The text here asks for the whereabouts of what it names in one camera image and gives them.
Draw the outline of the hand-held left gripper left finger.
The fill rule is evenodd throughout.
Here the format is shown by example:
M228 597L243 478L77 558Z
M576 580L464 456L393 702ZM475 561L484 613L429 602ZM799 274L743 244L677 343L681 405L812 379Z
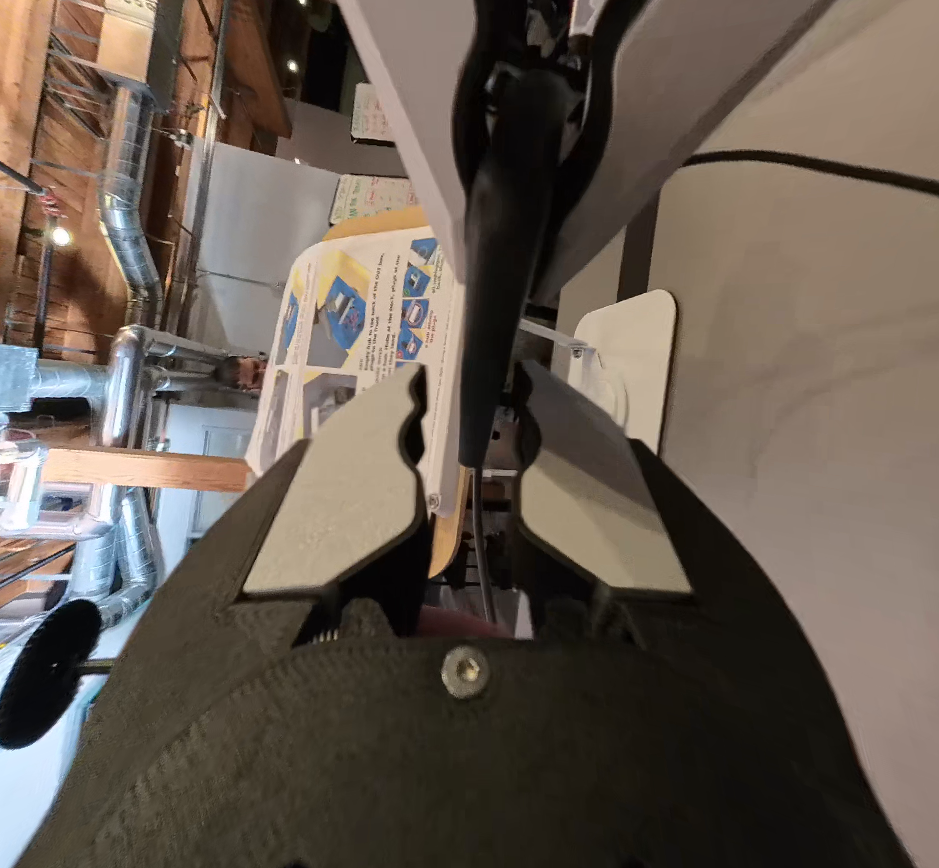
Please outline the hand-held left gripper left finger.
M338 621L373 601L396 635L418 627L432 530L417 465L426 370L407 363L344 405L302 443L302 457L241 593L308 600Z

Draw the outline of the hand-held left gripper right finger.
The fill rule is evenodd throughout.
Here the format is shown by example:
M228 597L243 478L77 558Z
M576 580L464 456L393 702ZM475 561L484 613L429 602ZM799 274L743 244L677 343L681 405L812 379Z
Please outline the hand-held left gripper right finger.
M535 363L514 371L519 468L512 575L534 631L600 625L619 600L682 603L693 586L624 427Z

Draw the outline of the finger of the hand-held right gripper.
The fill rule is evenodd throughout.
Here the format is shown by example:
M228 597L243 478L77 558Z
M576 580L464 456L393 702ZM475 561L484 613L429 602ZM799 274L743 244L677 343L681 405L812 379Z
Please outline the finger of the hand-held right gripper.
M508 0L336 0L429 224L464 236Z
M833 1L575 0L586 96L534 296L584 268Z

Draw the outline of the whiteboard with red writing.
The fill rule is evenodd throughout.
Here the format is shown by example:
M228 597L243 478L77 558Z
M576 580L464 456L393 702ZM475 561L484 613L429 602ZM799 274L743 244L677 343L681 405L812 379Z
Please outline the whiteboard with red writing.
M381 106L378 91L371 83L361 82L355 87L350 118L350 137L357 144L395 145L391 126Z

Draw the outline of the whiteboard with green writing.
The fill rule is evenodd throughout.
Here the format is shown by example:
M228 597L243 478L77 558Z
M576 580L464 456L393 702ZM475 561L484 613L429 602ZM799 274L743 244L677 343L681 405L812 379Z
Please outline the whiteboard with green writing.
M413 184L407 178L344 174L336 185L329 225L333 227L348 219L400 211L417 204Z

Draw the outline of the white stand base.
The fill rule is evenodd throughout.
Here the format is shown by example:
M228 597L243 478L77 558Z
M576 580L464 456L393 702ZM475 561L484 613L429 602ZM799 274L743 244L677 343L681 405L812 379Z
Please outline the white stand base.
M573 334L528 319L519 328L566 352L566 383L658 454L676 322L675 299L656 289L588 313Z

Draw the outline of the wooden beam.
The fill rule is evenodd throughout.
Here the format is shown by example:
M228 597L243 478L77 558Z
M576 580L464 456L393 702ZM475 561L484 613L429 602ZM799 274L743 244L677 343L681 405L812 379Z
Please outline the wooden beam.
M241 493L252 485L244 458L100 447L52 447L43 483L142 486Z

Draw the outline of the printed instruction sheet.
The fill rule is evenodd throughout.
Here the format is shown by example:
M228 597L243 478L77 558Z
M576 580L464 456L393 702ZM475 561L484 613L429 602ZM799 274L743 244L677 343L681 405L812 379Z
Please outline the printed instruction sheet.
M429 493L440 484L462 335L464 287L429 227L323 240L295 261L246 459L262 475L358 394L425 369Z

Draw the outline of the silver pipe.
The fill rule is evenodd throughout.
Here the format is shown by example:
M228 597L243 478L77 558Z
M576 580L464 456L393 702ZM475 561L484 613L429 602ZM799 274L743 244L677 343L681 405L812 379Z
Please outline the silver pipe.
M255 392L266 368L263 357L133 324L113 338L104 365L47 360L35 347L2 345L1 410L25 413L38 400L82 400L98 428L98 443L130 448L153 395Z

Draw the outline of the black round disc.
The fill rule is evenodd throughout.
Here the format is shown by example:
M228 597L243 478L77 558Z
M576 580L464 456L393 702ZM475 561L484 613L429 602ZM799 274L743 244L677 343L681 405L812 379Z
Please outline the black round disc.
M102 628L97 605L70 600L32 633L6 677L1 693L1 747L32 745L62 717L83 677L80 668Z

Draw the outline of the silver ventilation duct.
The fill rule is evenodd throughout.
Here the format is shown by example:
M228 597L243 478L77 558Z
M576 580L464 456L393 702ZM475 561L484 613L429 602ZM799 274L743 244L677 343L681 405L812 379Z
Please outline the silver ventilation duct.
M150 96L115 88L111 126L98 184L100 223L127 291L125 323L155 326L163 285L140 213L155 118Z

